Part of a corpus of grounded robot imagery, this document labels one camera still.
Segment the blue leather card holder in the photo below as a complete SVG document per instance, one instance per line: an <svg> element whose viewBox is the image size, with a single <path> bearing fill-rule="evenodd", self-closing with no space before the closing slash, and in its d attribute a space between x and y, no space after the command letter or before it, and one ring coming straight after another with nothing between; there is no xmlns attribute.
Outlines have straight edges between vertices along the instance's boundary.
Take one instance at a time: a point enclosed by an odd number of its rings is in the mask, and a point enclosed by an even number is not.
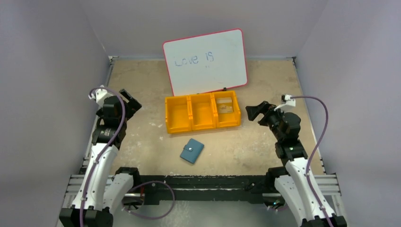
<svg viewBox="0 0 401 227"><path fill-rule="evenodd" d="M204 144L195 140L189 139L188 143L184 146L180 158L194 164L204 149Z"/></svg>

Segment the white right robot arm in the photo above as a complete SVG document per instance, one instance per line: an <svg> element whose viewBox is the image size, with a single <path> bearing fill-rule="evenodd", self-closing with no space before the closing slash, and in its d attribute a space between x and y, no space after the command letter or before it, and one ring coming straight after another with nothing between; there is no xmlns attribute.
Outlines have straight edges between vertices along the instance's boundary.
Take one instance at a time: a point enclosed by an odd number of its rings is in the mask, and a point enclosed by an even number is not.
<svg viewBox="0 0 401 227"><path fill-rule="evenodd" d="M283 197L300 227L345 227L347 222L325 199L310 168L310 159L299 139L301 118L263 101L246 106L250 121L262 114L260 126L267 126L277 142L275 150L283 166L269 168L266 185Z"/></svg>

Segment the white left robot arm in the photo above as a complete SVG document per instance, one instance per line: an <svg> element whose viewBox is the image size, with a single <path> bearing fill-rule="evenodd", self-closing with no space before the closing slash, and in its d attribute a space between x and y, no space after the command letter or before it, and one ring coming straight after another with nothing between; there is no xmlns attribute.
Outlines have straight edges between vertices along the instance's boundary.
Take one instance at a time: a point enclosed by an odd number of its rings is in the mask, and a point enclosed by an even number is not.
<svg viewBox="0 0 401 227"><path fill-rule="evenodd" d="M127 121L142 105L124 89L114 92L96 87L88 97L99 106L97 121L81 187L72 204L59 214L65 227L111 227L114 213L139 176L133 167L121 167L111 179L109 173L126 135Z"/></svg>

